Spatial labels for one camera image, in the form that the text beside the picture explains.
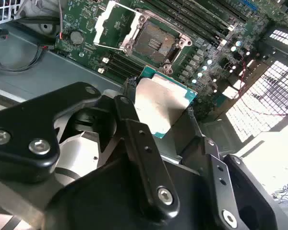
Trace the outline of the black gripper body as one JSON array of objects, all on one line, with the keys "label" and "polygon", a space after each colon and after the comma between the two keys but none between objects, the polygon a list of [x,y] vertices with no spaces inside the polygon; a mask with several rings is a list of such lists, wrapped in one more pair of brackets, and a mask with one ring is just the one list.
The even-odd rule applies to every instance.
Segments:
[{"label": "black gripper body", "polygon": [[178,215],[166,222],[140,209],[129,161],[120,158],[70,183],[46,209],[47,230],[215,230],[200,176],[165,162],[180,199]]}]

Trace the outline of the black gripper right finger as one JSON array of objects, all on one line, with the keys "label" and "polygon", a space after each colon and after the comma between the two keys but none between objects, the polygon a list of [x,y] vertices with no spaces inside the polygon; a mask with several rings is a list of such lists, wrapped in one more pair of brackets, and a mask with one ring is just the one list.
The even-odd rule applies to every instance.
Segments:
[{"label": "black gripper right finger", "polygon": [[221,157],[200,131],[193,109],[179,118],[181,164],[199,173],[198,214],[204,230],[277,230],[277,204],[242,160]]}]

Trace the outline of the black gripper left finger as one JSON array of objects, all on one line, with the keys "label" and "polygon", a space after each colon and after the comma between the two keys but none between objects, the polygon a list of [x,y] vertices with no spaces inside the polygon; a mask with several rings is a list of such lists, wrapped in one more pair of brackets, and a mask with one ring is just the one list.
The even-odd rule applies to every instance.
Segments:
[{"label": "black gripper left finger", "polygon": [[180,200],[157,150],[149,127],[139,121],[130,99],[109,98],[93,86],[76,82],[0,111],[0,178],[40,182],[48,178],[60,156],[58,133],[71,133],[60,118],[87,112],[100,135],[104,153],[129,161],[139,190],[139,205],[156,221],[175,218]]}]

